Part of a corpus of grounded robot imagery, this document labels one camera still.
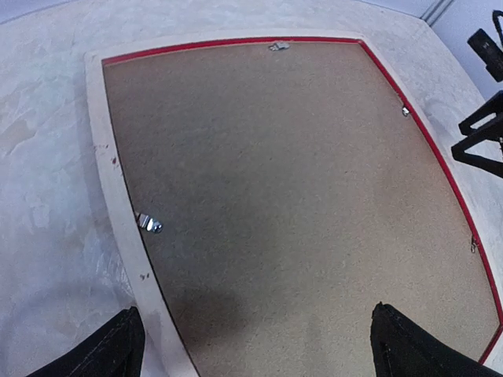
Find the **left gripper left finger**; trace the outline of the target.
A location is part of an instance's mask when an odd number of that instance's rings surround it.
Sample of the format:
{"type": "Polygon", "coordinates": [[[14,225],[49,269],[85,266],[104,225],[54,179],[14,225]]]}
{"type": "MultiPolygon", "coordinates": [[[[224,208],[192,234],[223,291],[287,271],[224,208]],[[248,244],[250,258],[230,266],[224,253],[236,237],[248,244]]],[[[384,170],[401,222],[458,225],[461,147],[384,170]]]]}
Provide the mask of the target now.
{"type": "Polygon", "coordinates": [[[141,375],[145,329],[138,308],[123,309],[87,339],[32,376],[108,377],[141,375]]]}

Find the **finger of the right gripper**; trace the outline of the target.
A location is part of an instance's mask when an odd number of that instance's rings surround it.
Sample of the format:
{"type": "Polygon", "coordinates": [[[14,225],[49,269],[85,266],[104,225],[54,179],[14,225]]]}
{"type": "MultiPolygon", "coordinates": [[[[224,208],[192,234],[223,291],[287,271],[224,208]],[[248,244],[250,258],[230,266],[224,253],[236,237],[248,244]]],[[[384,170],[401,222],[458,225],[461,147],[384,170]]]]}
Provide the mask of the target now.
{"type": "Polygon", "coordinates": [[[462,135],[468,136],[472,134],[475,129],[472,128],[478,121],[485,119],[491,114],[500,115],[502,113],[502,98],[503,93],[501,90],[497,91],[489,100],[482,106],[474,111],[469,117],[459,124],[459,129],[462,135]]]}
{"type": "Polygon", "coordinates": [[[451,148],[452,156],[456,161],[460,163],[465,163],[467,165],[477,167],[495,176],[501,177],[502,162],[466,152],[469,148],[488,140],[489,137],[484,135],[467,136],[465,139],[459,141],[451,148]]]}

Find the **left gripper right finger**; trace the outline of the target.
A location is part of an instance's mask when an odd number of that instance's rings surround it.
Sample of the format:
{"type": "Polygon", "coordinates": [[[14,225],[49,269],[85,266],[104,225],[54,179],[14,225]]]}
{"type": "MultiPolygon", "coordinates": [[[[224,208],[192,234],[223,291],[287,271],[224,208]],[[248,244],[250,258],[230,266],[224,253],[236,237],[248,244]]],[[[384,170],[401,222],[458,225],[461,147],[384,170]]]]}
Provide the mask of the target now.
{"type": "Polygon", "coordinates": [[[389,304],[372,313],[370,343],[377,377],[500,374],[448,347],[389,304]]]}

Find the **red wooden picture frame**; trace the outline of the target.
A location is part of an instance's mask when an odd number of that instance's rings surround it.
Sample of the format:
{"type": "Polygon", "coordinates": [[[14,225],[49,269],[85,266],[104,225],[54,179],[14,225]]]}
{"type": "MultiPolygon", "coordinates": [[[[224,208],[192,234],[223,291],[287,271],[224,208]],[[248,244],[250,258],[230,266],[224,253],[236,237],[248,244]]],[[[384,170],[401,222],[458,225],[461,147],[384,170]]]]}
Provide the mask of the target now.
{"type": "Polygon", "coordinates": [[[109,64],[140,57],[189,49],[276,41],[346,43],[356,44],[364,49],[398,94],[402,103],[409,109],[414,122],[419,126],[446,175],[472,232],[472,242],[476,245],[483,260],[497,312],[501,313],[502,275],[497,270],[494,253],[489,249],[489,233],[483,229],[480,220],[474,217],[475,204],[469,203],[467,189],[463,188],[460,176],[451,169],[453,163],[440,152],[439,140],[433,137],[433,127],[424,111],[420,109],[417,99],[406,87],[392,63],[386,60],[368,36],[354,31],[262,29],[206,31],[130,42],[85,54],[87,104],[97,170],[113,234],[145,330],[151,336],[152,343],[160,354],[166,375],[196,376],[198,372],[177,333],[133,215],[113,135],[103,68],[109,64]]]}

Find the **brown backing board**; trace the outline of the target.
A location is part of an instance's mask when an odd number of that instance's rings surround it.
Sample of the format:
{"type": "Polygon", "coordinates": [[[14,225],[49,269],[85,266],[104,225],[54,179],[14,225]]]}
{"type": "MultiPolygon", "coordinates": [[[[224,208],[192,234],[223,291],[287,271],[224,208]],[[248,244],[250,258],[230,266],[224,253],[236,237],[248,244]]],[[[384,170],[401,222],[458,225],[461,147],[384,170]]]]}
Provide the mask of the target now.
{"type": "Polygon", "coordinates": [[[419,127],[358,45],[195,49],[111,64],[143,237],[203,376],[372,376],[389,303],[473,359],[497,312],[419,127]]]}

